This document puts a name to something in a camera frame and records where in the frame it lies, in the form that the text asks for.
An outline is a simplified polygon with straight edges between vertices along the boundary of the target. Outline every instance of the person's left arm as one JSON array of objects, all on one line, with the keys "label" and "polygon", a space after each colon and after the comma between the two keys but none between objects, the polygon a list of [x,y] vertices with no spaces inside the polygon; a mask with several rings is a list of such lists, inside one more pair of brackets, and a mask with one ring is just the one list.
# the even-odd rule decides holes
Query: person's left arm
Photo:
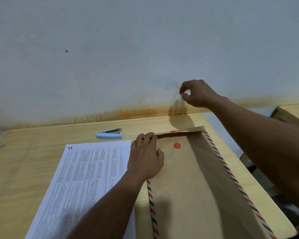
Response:
[{"label": "person's left arm", "polygon": [[131,145],[128,169],[79,221],[68,235],[76,238],[123,238],[138,193],[146,179],[154,177],[164,164],[164,153],[156,150],[157,136],[140,134]]}]

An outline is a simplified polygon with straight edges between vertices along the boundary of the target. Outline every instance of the wall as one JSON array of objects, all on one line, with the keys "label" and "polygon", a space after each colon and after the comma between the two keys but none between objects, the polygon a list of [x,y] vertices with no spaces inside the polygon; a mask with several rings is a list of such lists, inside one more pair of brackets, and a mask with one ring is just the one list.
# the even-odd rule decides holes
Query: wall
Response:
[{"label": "wall", "polygon": [[1,127],[168,112],[194,78],[298,103],[299,0],[0,0]]}]

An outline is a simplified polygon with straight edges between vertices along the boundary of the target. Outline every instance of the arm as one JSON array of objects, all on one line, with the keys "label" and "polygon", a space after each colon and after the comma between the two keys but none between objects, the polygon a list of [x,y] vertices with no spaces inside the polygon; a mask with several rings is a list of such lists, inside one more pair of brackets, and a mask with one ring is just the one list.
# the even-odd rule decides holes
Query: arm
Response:
[{"label": "arm", "polygon": [[79,221],[69,239],[123,238],[138,193],[146,179],[154,177],[164,164],[164,153],[156,150],[157,136],[140,134],[131,145],[128,169]]},{"label": "arm", "polygon": [[[184,93],[187,89],[191,95]],[[179,93],[189,104],[210,109],[250,160],[299,207],[299,128],[238,106],[203,80],[184,82]]]}]

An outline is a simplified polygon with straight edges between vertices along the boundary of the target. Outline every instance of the person's left hand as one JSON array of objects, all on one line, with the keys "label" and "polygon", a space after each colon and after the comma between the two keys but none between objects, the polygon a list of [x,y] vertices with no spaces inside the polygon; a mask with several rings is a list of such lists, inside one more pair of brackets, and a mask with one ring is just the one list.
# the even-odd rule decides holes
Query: person's left hand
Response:
[{"label": "person's left hand", "polygon": [[154,177],[164,165],[164,153],[156,150],[157,136],[153,132],[145,135],[141,133],[132,142],[131,153],[128,161],[128,171],[133,171],[145,181]]}]

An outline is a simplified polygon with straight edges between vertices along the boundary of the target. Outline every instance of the table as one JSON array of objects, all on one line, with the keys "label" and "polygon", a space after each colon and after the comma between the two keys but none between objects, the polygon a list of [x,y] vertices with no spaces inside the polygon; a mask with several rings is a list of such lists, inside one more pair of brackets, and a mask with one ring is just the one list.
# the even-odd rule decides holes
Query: table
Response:
[{"label": "table", "polygon": [[299,127],[299,104],[279,106],[273,118]]},{"label": "table", "polygon": [[[123,139],[141,132],[204,126],[232,172],[278,238],[295,228],[201,114],[140,118],[10,130],[0,137],[0,238],[24,238],[40,206],[65,145],[99,142],[95,133],[121,127]],[[153,238],[147,187],[135,203],[136,237]]]}]

